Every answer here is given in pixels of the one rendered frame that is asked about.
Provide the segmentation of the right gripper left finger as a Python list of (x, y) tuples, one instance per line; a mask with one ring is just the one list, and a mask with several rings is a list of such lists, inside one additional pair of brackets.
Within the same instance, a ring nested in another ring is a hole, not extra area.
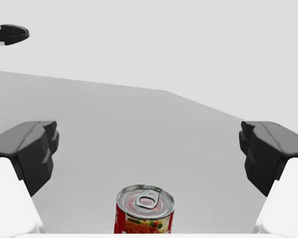
[(0, 134), (0, 234), (41, 234), (32, 197), (51, 178), (56, 121), (27, 121)]

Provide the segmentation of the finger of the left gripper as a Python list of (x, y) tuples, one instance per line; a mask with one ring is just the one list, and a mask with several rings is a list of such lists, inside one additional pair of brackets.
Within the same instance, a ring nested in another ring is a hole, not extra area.
[(9, 46), (29, 38), (29, 30), (22, 26), (0, 25), (0, 46)]

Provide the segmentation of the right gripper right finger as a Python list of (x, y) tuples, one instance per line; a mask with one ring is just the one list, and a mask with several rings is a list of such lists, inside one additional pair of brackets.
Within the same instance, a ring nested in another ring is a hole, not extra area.
[(298, 134), (270, 121), (242, 121), (248, 180), (266, 197), (253, 232), (298, 234)]

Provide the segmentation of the red and white can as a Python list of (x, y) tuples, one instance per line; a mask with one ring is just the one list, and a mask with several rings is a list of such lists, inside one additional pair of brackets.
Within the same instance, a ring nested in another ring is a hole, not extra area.
[(169, 234), (175, 200), (167, 191), (146, 184), (123, 188), (116, 198), (115, 234)]

